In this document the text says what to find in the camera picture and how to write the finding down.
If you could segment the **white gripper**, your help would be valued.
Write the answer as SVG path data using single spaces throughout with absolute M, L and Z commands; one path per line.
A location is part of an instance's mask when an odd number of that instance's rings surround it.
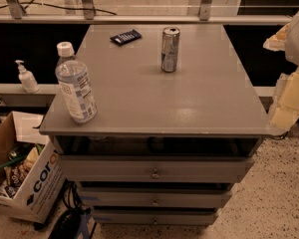
M 284 51 L 286 60 L 299 66 L 299 11 L 279 31 L 263 43 L 270 51 Z M 269 124 L 289 130 L 299 119 L 299 68 L 291 75 L 281 74 L 269 109 Z

